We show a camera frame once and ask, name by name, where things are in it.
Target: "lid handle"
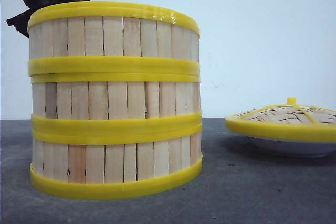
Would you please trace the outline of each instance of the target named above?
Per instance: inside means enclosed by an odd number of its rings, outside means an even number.
[[[288,105],[296,105],[296,98],[295,97],[287,97],[287,104]]]

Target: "bamboo steamer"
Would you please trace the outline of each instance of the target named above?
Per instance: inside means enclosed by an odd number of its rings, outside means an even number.
[[[321,157],[336,151],[336,111],[298,105],[293,97],[287,104],[227,116],[225,122],[229,130],[273,154]]]
[[[38,10],[28,31],[35,187],[124,198],[200,173],[195,21],[149,5],[72,2]]]

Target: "yellow band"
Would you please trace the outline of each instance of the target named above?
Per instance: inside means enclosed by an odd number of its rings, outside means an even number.
[[[183,26],[200,34],[196,21],[182,13],[158,6],[112,1],[78,1],[47,6],[31,15],[28,30],[47,20],[85,16],[150,19]]]
[[[30,165],[30,179],[40,191],[71,199],[120,199],[155,194],[181,186],[196,178],[202,170],[202,158],[191,167],[166,176],[125,183],[81,184],[42,177]]]
[[[300,142],[336,142],[336,127],[331,125],[260,123],[244,120],[236,115],[225,117],[225,123],[231,131],[259,138]]]
[[[32,83],[64,81],[199,82],[199,64],[135,56],[61,56],[30,60]]]
[[[168,140],[202,130],[202,113],[149,119],[67,120],[32,115],[33,138],[56,144],[112,145]]]

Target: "gray surface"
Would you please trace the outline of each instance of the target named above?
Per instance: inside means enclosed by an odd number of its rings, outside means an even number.
[[[29,182],[30,122],[1,121],[1,223],[335,223],[336,153],[277,157],[204,119],[194,181],[151,196],[61,199]]]

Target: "white wall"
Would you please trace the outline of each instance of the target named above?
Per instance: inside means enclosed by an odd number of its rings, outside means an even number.
[[[286,101],[336,109],[336,0],[116,0],[171,8],[201,28],[204,116]],[[1,117],[27,119],[28,39],[5,19],[26,8],[1,0]]]

